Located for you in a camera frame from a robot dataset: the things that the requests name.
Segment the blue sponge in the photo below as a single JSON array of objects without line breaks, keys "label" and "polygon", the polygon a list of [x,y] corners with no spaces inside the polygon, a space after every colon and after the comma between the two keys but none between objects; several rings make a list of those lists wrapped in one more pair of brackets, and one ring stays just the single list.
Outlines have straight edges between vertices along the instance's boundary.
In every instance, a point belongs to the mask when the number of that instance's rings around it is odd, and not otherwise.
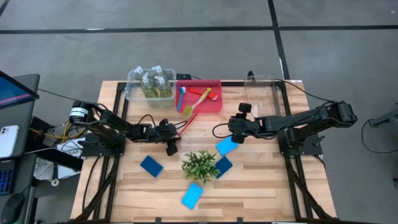
[{"label": "blue sponge", "polygon": [[144,168],[148,173],[153,175],[155,178],[162,172],[163,167],[158,164],[151,156],[147,156],[143,162],[141,162],[140,166]]},{"label": "blue sponge", "polygon": [[182,198],[181,203],[185,206],[187,206],[190,210],[192,210],[195,205],[197,204],[200,196],[203,193],[203,189],[196,184],[192,183],[187,192],[184,195],[184,198]]},{"label": "blue sponge", "polygon": [[229,170],[229,168],[232,167],[231,161],[227,159],[227,157],[222,157],[217,163],[216,163],[216,168],[219,169],[221,172],[217,175],[217,179],[221,177],[225,172]]},{"label": "blue sponge", "polygon": [[230,136],[216,145],[218,152],[220,152],[222,156],[229,153],[233,149],[236,149],[239,145],[238,143],[232,142],[231,138],[232,137]]}]

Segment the white phone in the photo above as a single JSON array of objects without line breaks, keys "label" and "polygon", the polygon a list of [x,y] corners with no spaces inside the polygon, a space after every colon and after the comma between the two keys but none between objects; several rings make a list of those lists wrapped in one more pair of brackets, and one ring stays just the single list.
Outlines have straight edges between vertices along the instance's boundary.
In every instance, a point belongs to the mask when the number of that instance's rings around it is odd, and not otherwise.
[{"label": "white phone", "polygon": [[0,158],[10,157],[18,137],[18,125],[6,126],[0,129]]}]

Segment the artificial plant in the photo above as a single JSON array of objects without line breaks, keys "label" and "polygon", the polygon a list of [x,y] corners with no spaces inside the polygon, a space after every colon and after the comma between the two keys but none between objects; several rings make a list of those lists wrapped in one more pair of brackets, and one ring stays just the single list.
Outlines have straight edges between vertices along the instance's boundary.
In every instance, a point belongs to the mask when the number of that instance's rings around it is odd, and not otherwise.
[{"label": "artificial plant", "polygon": [[211,181],[212,177],[216,177],[220,170],[216,169],[214,163],[216,160],[215,153],[209,153],[207,150],[202,150],[199,153],[199,156],[193,152],[185,154],[188,161],[183,161],[182,170],[185,171],[186,179],[202,181],[203,184],[206,184]]}]

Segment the blue keyboard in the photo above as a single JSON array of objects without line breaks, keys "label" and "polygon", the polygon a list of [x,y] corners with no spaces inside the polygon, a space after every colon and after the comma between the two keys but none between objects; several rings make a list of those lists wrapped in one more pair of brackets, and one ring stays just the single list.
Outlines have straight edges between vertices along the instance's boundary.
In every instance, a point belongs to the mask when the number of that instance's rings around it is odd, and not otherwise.
[{"label": "blue keyboard", "polygon": [[14,160],[0,162],[0,195],[12,194],[14,168]]}]

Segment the wooden tabletop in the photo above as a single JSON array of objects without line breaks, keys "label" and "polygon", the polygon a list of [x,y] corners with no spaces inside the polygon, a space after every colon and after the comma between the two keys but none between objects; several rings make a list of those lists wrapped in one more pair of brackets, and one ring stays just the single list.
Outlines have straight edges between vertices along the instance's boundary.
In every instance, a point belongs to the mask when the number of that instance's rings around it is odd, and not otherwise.
[{"label": "wooden tabletop", "polygon": [[[103,82],[99,103],[113,108],[117,83],[117,81]],[[296,84],[303,88],[301,82]],[[264,90],[259,90],[257,93],[257,99],[267,99],[264,97]],[[287,85],[287,93],[292,113],[308,110],[304,93],[290,85]],[[285,162],[279,154],[276,139],[266,141],[246,138],[244,144],[226,155],[233,163],[233,167],[220,179],[205,185],[203,195],[195,208],[190,210],[181,204],[181,199],[192,182],[185,179],[181,169],[182,161],[186,160],[183,155],[190,151],[198,152],[205,149],[217,152],[217,159],[221,158],[215,147],[221,140],[213,137],[211,130],[217,124],[228,122],[229,117],[238,112],[239,103],[245,101],[243,87],[223,87],[221,112],[199,114],[182,135],[182,140],[178,142],[178,153],[171,157],[166,155],[165,144],[127,141],[125,154],[120,160],[111,221],[154,222],[155,217],[161,217],[164,222],[234,222],[236,217],[243,217],[245,221],[294,221]],[[122,105],[123,99],[119,105],[119,116]],[[271,102],[263,103],[263,106],[270,105]],[[137,123],[147,113],[150,113],[157,123],[163,118],[167,118],[171,123],[184,120],[175,109],[151,110],[145,104],[130,103],[127,121]],[[223,126],[217,129],[216,134],[230,133],[227,127]],[[164,167],[156,179],[139,165],[147,155],[152,156]],[[83,193],[94,160],[95,158],[88,158],[83,163],[71,218],[81,213]],[[309,191],[327,213],[335,216],[323,165],[312,156],[302,156],[302,160]],[[86,205],[97,191],[101,166],[102,158],[93,171]],[[305,217],[302,194],[299,189],[297,192],[301,204],[300,211]],[[107,195],[106,192],[103,197],[105,199],[101,204],[100,218],[104,217]]]}]

